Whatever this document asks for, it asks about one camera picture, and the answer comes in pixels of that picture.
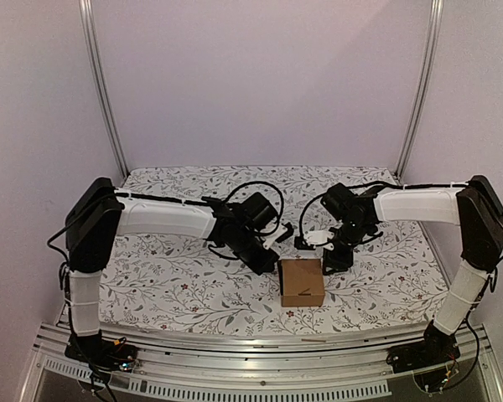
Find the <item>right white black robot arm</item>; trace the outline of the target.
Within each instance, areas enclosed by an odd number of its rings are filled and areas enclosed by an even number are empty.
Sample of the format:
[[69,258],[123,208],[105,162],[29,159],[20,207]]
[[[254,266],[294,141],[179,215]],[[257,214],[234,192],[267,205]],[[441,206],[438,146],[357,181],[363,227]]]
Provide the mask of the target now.
[[394,185],[375,181],[329,188],[320,203],[340,227],[308,232],[311,245],[349,255],[383,222],[417,221],[459,227],[460,265],[442,306],[421,341],[417,358],[434,365],[449,351],[453,336],[477,303],[492,273],[503,260],[503,205],[489,179],[475,175],[466,182]]

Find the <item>brown cardboard box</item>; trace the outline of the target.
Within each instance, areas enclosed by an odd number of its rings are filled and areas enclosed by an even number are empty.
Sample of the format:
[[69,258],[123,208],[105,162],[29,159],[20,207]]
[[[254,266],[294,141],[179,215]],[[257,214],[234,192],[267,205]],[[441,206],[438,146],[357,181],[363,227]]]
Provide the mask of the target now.
[[280,260],[277,263],[282,307],[321,307],[325,289],[321,259]]

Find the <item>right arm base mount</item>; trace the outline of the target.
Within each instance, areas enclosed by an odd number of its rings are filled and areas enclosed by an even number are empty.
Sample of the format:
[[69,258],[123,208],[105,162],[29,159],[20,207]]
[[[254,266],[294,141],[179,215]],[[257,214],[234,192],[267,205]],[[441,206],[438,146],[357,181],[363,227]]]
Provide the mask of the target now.
[[431,321],[422,340],[388,348],[386,363],[397,374],[447,363],[459,357],[456,337],[439,331]]

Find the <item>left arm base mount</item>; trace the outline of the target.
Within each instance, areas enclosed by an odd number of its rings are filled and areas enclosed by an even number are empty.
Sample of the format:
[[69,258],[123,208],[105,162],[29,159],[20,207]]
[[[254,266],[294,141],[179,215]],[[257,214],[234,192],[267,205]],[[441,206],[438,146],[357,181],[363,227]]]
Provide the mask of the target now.
[[129,344],[125,337],[106,340],[101,330],[85,335],[71,329],[65,349],[67,358],[108,372],[131,371],[137,363],[137,355],[138,348]]

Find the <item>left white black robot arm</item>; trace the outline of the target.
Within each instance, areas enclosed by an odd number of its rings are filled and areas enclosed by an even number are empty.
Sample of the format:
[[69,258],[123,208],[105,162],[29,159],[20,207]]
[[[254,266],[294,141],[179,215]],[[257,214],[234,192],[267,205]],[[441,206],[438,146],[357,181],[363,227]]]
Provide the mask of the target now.
[[89,363],[108,354],[99,339],[99,284],[117,236],[181,235],[228,248],[231,258],[261,275],[278,259],[272,246],[287,233],[283,209],[259,192],[242,202],[202,197],[199,201],[132,193],[97,178],[47,241],[64,256],[62,287],[70,309],[76,351]]

